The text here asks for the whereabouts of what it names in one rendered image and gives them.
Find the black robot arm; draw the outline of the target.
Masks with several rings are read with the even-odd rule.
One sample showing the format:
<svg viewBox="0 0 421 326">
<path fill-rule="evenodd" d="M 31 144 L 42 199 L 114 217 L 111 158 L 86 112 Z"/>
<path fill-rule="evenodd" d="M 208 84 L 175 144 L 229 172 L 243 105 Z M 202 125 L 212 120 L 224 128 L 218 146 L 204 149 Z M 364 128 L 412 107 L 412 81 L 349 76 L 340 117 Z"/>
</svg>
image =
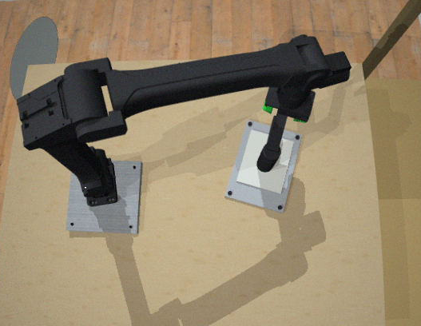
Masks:
<svg viewBox="0 0 421 326">
<path fill-rule="evenodd" d="M 75 174 L 88 206 L 112 204 L 117 202 L 114 165 L 105 150 L 86 143 L 125 135 L 126 118 L 263 87 L 277 87 L 277 93 L 283 88 L 293 98 L 307 95 L 306 101 L 321 84 L 319 89 L 346 82 L 350 69 L 343 51 L 324 55 L 317 39 L 305 34 L 266 50 L 143 70 L 112 70 L 108 58 L 74 63 L 17 99 L 23 146 L 44 149 Z M 109 115 L 105 85 L 113 107 Z"/>
</svg>

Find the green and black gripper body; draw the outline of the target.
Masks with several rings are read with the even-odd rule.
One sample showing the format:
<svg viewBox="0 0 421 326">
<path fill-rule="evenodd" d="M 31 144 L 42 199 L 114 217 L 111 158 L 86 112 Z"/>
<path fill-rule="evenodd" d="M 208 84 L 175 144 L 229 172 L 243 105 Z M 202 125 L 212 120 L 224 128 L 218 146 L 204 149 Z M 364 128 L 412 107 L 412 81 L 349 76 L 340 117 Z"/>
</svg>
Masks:
<svg viewBox="0 0 421 326">
<path fill-rule="evenodd" d="M 284 92 L 283 88 L 280 89 L 279 93 L 277 93 L 277 89 L 278 88 L 276 87 L 268 88 L 265 106 L 278 109 L 278 113 L 284 116 L 292 117 L 300 121 L 308 121 L 316 92 L 311 91 L 307 100 L 304 101 L 307 95 L 302 98 L 292 98 Z"/>
</svg>

